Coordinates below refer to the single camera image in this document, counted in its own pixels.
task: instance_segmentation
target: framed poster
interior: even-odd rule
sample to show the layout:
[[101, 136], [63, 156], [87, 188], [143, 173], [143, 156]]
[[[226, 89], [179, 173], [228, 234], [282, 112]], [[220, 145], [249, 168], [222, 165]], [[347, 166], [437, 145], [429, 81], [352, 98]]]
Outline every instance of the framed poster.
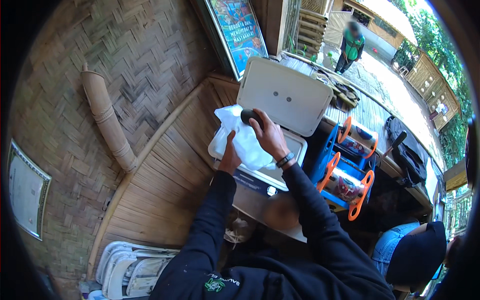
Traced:
[[42, 240], [43, 212], [52, 177], [33, 163], [13, 139], [7, 171], [15, 220], [26, 232]]
[[251, 56], [268, 57], [265, 41], [249, 0], [204, 0], [237, 81]]

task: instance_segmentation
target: roof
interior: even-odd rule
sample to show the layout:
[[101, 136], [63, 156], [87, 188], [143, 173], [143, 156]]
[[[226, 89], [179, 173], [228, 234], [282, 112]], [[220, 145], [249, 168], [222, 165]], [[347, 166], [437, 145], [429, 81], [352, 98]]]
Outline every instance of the roof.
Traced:
[[408, 17], [387, 0], [356, 0], [361, 6], [374, 12], [385, 22], [401, 33], [407, 40], [417, 46], [417, 39], [413, 33]]

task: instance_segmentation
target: denim jeans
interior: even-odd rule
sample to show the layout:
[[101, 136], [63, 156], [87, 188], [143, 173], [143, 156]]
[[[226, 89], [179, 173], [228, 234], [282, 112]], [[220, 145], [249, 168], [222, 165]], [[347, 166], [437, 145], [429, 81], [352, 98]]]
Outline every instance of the denim jeans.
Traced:
[[343, 53], [340, 54], [338, 62], [336, 63], [335, 72], [340, 72], [343, 74], [350, 66], [353, 64], [354, 60], [345, 59]]
[[379, 238], [373, 250], [372, 261], [383, 276], [387, 275], [388, 266], [398, 242], [418, 226], [420, 226], [420, 223], [417, 220], [398, 225], [384, 232]]

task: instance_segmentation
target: black bag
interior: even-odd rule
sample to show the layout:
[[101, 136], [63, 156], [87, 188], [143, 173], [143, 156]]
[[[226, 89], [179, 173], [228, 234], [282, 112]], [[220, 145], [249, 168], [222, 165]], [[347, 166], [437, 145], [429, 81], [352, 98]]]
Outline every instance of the black bag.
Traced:
[[407, 132], [405, 140], [392, 150], [394, 161], [405, 174], [401, 184], [409, 188], [415, 187], [419, 183], [425, 184], [427, 179], [426, 165], [429, 157], [427, 151], [417, 142], [412, 132], [398, 118], [389, 117], [386, 121], [386, 128], [390, 144], [403, 130]]

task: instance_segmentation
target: hand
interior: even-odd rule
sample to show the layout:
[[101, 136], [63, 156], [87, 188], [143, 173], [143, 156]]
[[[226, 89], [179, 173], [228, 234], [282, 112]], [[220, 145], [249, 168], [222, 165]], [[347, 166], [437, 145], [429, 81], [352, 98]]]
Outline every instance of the hand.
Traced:
[[235, 131], [232, 130], [227, 137], [227, 147], [225, 148], [225, 153], [223, 154], [222, 161], [218, 166], [219, 171], [227, 172], [233, 176], [233, 172], [241, 164], [240, 158], [235, 152], [235, 147], [233, 146], [233, 138], [235, 137]]
[[253, 111], [259, 114], [264, 122], [264, 129], [262, 130], [255, 119], [249, 119], [260, 146], [273, 156], [276, 161], [281, 160], [290, 153], [290, 150], [287, 147], [287, 142], [285, 142], [285, 137], [280, 129], [280, 125], [273, 123], [263, 110], [254, 108]]

